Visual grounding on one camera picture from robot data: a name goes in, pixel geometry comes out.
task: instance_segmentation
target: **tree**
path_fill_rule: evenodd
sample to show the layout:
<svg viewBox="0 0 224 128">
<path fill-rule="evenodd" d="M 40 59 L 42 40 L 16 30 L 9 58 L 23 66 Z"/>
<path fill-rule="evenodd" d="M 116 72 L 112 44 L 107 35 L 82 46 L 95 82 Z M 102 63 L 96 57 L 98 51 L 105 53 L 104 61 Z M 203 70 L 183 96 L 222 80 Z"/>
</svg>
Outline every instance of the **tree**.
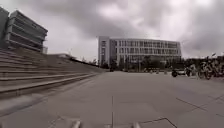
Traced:
<svg viewBox="0 0 224 128">
<path fill-rule="evenodd" d="M 142 61 L 143 67 L 144 68 L 150 68 L 151 67 L 151 58 L 150 56 L 145 56 L 143 61 Z"/>
<path fill-rule="evenodd" d="M 124 59 L 120 58 L 119 64 L 118 64 L 118 68 L 119 70 L 123 70 L 124 69 Z"/>
<path fill-rule="evenodd" d="M 114 59 L 110 58 L 110 68 L 115 70 L 117 68 L 117 63 Z"/>
<path fill-rule="evenodd" d="M 96 59 L 93 60 L 93 64 L 94 64 L 94 65 L 97 65 L 97 61 L 96 61 Z"/>
<path fill-rule="evenodd" d="M 85 59 L 84 57 L 82 58 L 82 62 L 85 62 L 85 63 L 87 62 L 86 59 Z"/>
<path fill-rule="evenodd" d="M 109 65 L 108 65 L 108 63 L 103 63 L 103 65 L 101 66 L 101 68 L 109 69 Z"/>
</svg>

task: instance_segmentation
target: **window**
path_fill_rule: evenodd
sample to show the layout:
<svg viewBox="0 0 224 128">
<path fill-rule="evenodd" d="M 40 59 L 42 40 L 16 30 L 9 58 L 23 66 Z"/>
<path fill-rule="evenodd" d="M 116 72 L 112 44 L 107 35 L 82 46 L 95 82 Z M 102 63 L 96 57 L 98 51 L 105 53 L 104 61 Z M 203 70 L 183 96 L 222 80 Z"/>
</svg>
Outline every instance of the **window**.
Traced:
<svg viewBox="0 0 224 128">
<path fill-rule="evenodd" d="M 158 54 L 158 49 L 154 49 L 154 54 Z"/>
<path fill-rule="evenodd" d="M 147 44 L 147 42 L 144 42 L 144 47 L 148 47 L 148 44 Z"/>
<path fill-rule="evenodd" d="M 101 54 L 105 54 L 105 48 L 101 49 Z"/>
<path fill-rule="evenodd" d="M 149 47 L 152 47 L 152 42 L 148 42 L 149 43 Z"/>
<path fill-rule="evenodd" d="M 102 41 L 101 46 L 105 47 L 106 46 L 106 41 Z"/>
<path fill-rule="evenodd" d="M 148 48 L 145 48 L 145 54 L 148 54 Z"/>
<path fill-rule="evenodd" d="M 154 48 L 156 47 L 156 42 L 153 42 L 153 47 L 154 47 Z"/>
<path fill-rule="evenodd" d="M 135 48 L 135 53 L 138 53 L 138 48 Z"/>
<path fill-rule="evenodd" d="M 149 54 L 152 54 L 152 49 L 149 49 Z"/>
<path fill-rule="evenodd" d="M 140 47 L 142 47 L 143 46 L 143 42 L 142 41 L 140 41 Z"/>
<path fill-rule="evenodd" d="M 131 53 L 134 53 L 134 48 L 131 48 Z"/>
<path fill-rule="evenodd" d="M 164 48 L 164 43 L 163 42 L 161 42 L 161 48 Z"/>
<path fill-rule="evenodd" d="M 162 49 L 162 54 L 165 54 L 165 50 L 164 49 Z"/>
<path fill-rule="evenodd" d="M 158 49 L 158 54 L 161 54 L 161 49 Z"/>
<path fill-rule="evenodd" d="M 157 48 L 160 48 L 160 42 L 157 43 L 156 47 Z"/>
</svg>

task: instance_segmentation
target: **stairs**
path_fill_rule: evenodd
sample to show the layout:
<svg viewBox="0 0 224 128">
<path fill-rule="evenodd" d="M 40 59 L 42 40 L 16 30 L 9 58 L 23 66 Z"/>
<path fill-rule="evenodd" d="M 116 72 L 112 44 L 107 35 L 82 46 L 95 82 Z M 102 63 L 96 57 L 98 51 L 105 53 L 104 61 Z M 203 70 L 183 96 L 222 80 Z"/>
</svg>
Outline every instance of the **stairs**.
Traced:
<svg viewBox="0 0 224 128">
<path fill-rule="evenodd" d="M 33 93 L 86 79 L 102 69 L 25 49 L 0 49 L 0 98 Z"/>
</svg>

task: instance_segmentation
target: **overcast sky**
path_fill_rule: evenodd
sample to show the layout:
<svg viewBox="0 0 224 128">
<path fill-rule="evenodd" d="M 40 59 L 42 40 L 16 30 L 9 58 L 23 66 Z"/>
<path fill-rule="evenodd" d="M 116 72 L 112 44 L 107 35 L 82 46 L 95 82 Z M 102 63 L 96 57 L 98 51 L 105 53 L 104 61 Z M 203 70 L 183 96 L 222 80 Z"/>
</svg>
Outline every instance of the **overcast sky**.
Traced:
<svg viewBox="0 0 224 128">
<path fill-rule="evenodd" d="M 181 42 L 184 57 L 224 52 L 224 0 L 1 0 L 49 30 L 50 53 L 97 58 L 97 36 Z"/>
</svg>

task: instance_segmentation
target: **pavement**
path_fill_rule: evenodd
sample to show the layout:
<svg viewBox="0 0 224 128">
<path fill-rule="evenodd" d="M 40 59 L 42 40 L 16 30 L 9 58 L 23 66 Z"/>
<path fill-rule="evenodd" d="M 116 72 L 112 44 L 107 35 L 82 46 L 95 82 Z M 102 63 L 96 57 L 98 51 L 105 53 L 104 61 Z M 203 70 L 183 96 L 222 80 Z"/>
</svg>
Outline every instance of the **pavement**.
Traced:
<svg viewBox="0 0 224 128">
<path fill-rule="evenodd" d="M 43 93 L 0 101 L 3 128 L 223 128 L 221 82 L 108 72 Z"/>
</svg>

